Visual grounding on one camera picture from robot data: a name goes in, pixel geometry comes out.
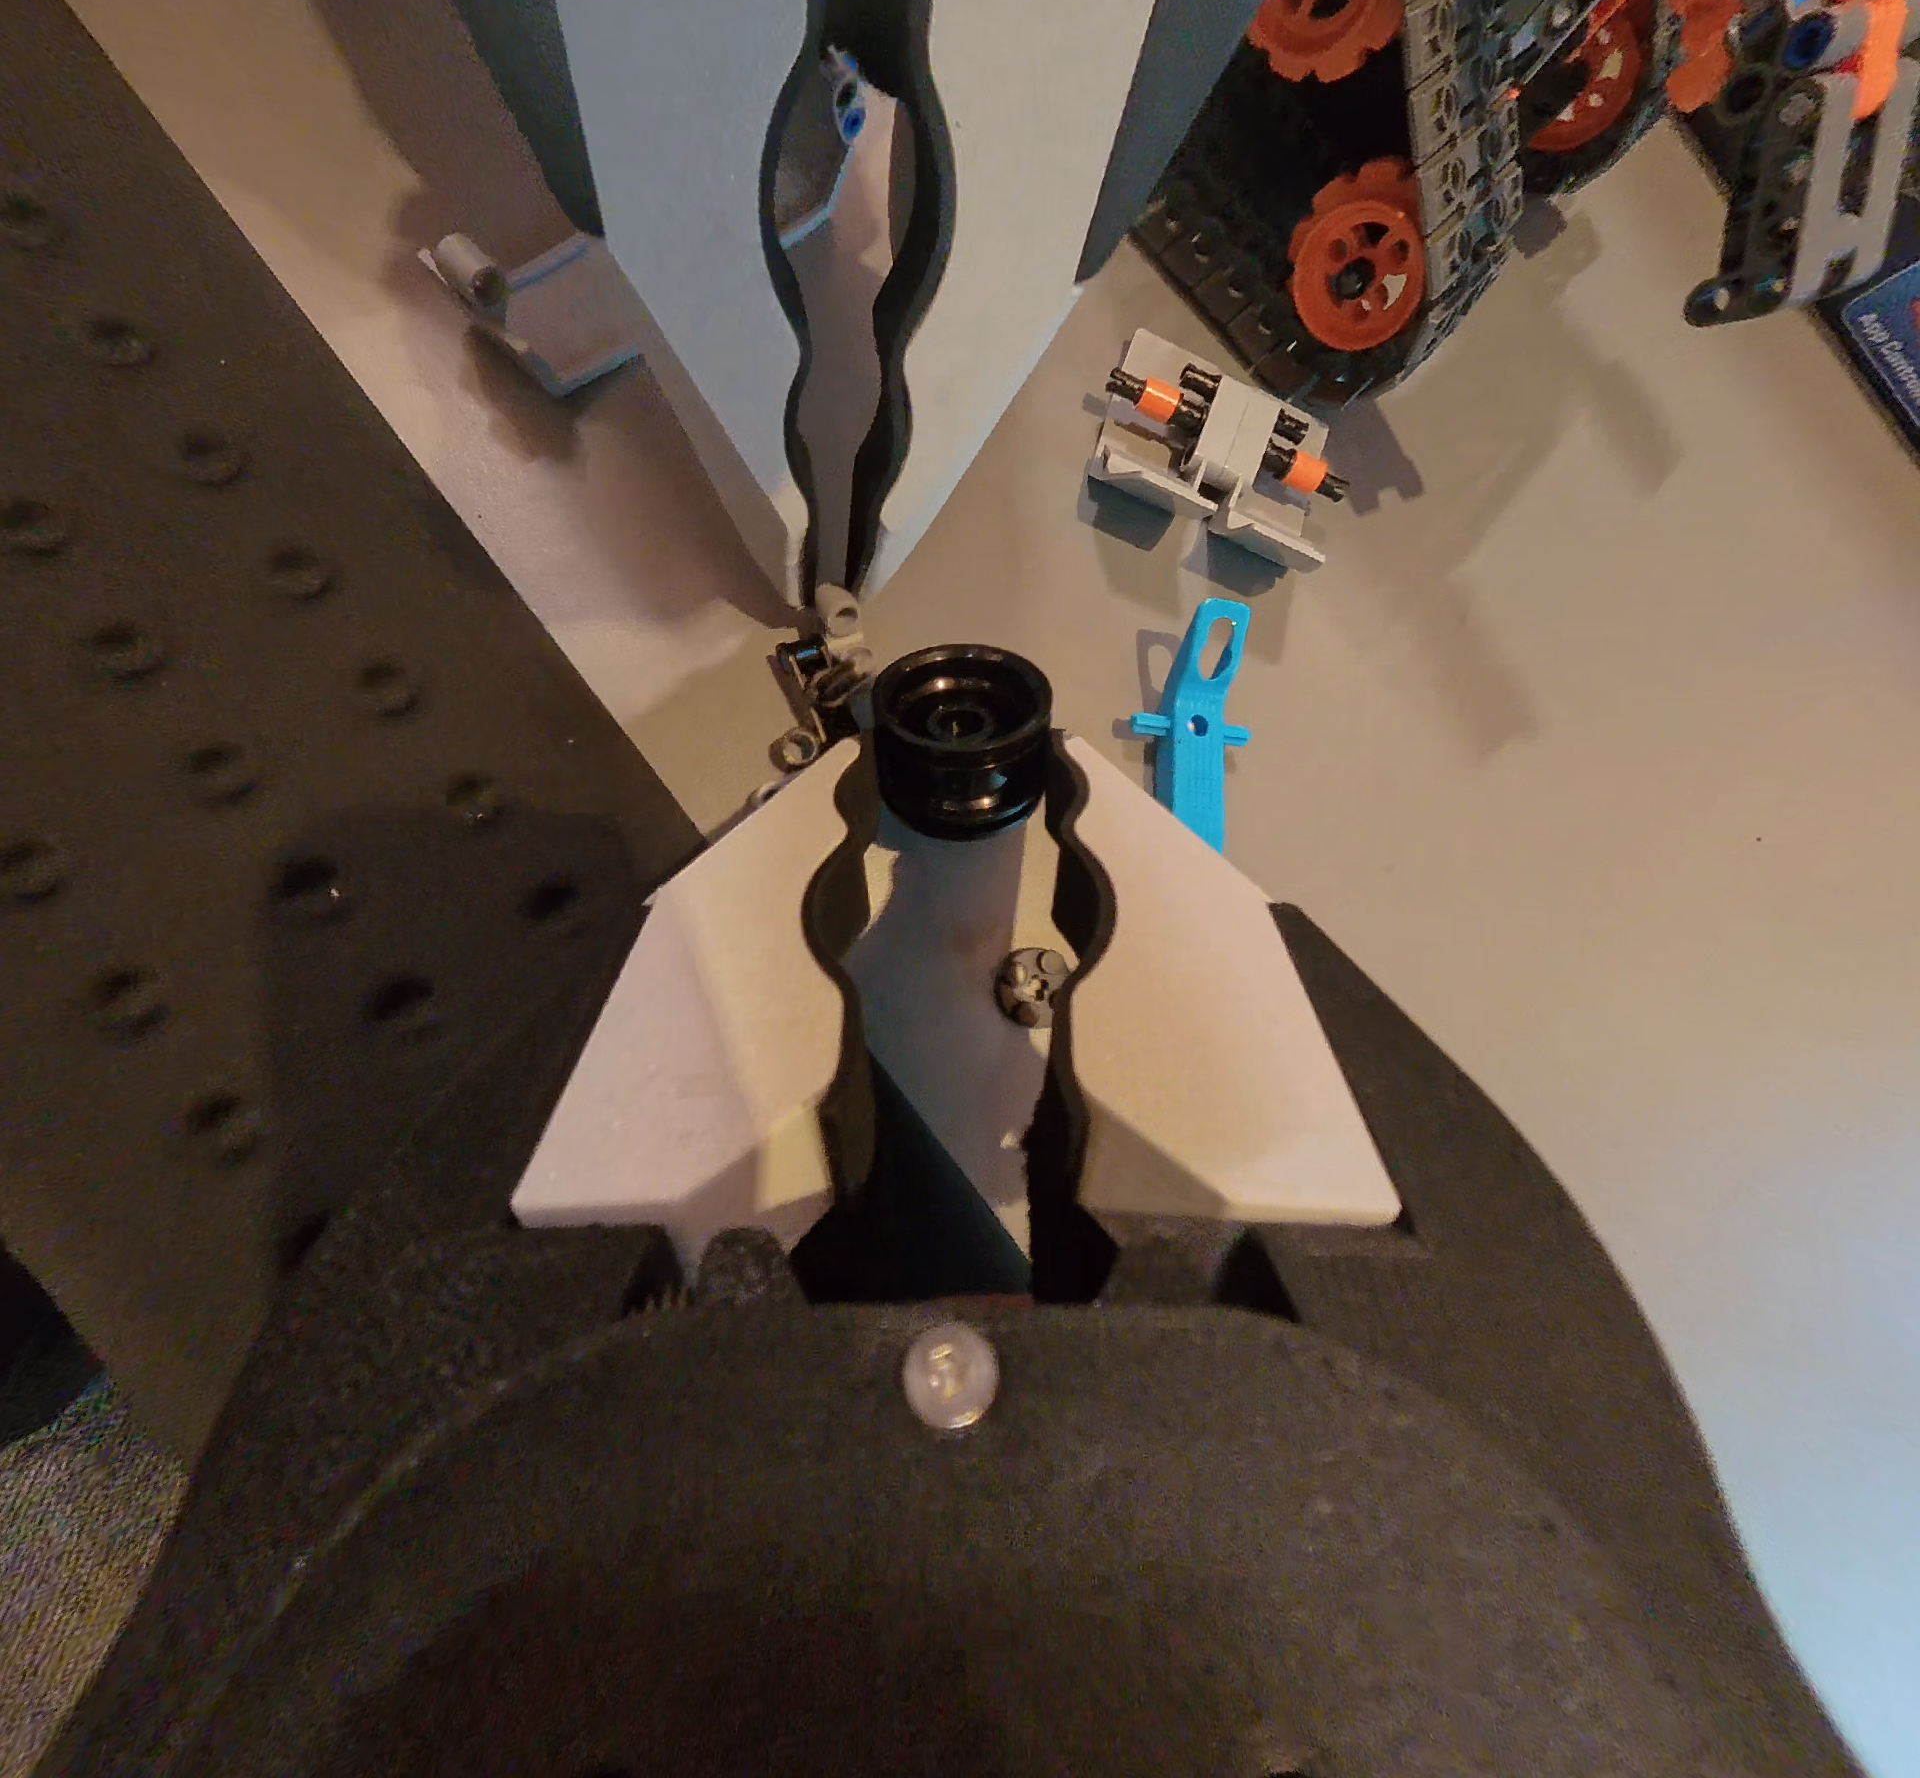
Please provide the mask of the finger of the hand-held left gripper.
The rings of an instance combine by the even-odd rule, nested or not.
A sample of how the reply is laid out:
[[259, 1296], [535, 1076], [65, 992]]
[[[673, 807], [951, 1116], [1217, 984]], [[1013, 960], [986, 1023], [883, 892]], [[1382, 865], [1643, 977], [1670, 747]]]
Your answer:
[[816, 2], [555, 2], [643, 359], [755, 565], [806, 598], [804, 313], [773, 187], [801, 76], [819, 68]]
[[858, 591], [919, 548], [1082, 294], [1156, 0], [930, 0], [947, 254], [905, 345], [909, 443]]

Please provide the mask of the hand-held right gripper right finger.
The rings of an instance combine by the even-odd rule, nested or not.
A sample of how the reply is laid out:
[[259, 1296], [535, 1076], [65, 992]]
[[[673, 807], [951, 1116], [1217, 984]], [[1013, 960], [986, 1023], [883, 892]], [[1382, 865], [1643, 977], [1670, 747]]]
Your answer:
[[1254, 878], [1052, 734], [1055, 923], [1075, 954], [1043, 1084], [1043, 1222], [1391, 1229], [1402, 1199]]

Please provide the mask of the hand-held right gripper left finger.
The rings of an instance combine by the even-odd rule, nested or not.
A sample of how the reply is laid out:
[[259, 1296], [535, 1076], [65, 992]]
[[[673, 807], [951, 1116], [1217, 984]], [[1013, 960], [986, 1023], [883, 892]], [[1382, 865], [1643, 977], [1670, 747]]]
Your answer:
[[513, 1193], [525, 1230], [877, 1222], [886, 1150], [847, 959], [868, 923], [873, 741], [838, 743], [646, 906]]

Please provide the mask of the grey curved panel blue stud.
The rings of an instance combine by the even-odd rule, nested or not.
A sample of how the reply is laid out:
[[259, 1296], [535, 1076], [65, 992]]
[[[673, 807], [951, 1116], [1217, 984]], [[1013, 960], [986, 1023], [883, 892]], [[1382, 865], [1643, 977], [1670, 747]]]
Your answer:
[[782, 253], [797, 250], [829, 226], [850, 167], [867, 158], [858, 150], [864, 140], [884, 144], [886, 250], [897, 256], [914, 200], [910, 120], [895, 96], [871, 84], [850, 51], [829, 44], [819, 70], [795, 98], [780, 134], [773, 230]]

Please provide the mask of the black toy wheel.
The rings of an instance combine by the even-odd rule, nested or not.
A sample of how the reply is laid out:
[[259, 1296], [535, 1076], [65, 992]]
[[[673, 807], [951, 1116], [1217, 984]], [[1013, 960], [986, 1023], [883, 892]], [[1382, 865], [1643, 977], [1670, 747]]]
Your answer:
[[972, 845], [1025, 825], [1044, 798], [1052, 691], [995, 644], [901, 656], [873, 686], [877, 787], [919, 836]]

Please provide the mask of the small grey black connector assembly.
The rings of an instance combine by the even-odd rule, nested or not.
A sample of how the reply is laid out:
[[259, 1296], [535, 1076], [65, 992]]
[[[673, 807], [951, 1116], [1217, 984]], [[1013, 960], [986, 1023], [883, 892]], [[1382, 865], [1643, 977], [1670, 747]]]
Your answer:
[[806, 629], [777, 644], [771, 658], [791, 712], [771, 747], [782, 776], [795, 776], [836, 745], [873, 728], [875, 652], [852, 591], [822, 585]]

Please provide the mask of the grey curved toy panel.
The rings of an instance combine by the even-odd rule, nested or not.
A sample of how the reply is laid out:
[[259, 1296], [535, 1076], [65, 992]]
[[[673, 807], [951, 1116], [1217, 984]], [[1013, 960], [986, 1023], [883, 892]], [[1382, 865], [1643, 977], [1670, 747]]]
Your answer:
[[504, 267], [453, 233], [419, 250], [419, 259], [469, 329], [548, 399], [564, 401], [643, 359], [639, 294], [601, 237], [575, 233]]

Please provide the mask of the blue brick separator tool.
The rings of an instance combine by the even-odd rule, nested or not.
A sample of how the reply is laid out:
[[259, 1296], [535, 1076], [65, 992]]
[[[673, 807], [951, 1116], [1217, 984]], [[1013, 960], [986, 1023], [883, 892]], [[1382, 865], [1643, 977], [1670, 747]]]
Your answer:
[[1128, 716], [1126, 730], [1153, 752], [1155, 798], [1214, 852], [1227, 849], [1227, 761], [1251, 734], [1228, 716], [1251, 624], [1246, 604], [1203, 600], [1169, 667], [1158, 707]]

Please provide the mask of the grey orange tracked toy robot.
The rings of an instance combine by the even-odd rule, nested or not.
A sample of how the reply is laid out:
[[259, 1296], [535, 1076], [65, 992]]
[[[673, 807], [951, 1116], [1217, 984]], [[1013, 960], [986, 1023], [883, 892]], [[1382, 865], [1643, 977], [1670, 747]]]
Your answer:
[[1344, 406], [1666, 116], [1727, 184], [1690, 327], [1871, 284], [1916, 190], [1916, 0], [1262, 0], [1135, 237], [1277, 395]]

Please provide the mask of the grey panel assembly orange bushes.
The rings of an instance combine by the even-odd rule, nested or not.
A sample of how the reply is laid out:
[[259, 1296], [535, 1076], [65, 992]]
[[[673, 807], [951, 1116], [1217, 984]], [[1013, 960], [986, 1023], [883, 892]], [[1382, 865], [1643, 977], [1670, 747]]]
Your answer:
[[1330, 431], [1292, 401], [1140, 327], [1106, 381], [1091, 480], [1287, 572], [1318, 572], [1315, 505], [1338, 505]]

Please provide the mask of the black perforated panel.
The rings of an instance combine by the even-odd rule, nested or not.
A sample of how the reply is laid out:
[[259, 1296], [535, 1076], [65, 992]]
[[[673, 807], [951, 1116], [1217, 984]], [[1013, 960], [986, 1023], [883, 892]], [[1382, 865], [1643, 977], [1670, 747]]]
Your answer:
[[5, 1250], [194, 1460], [700, 834], [67, 0], [5, 0]]

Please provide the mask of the blue toy product box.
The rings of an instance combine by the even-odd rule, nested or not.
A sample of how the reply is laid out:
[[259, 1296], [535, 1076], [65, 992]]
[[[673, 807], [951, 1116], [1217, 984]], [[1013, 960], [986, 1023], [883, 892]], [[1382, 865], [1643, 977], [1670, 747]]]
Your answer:
[[1919, 463], [1919, 253], [1909, 239], [1874, 281], [1812, 307], [1856, 389]]

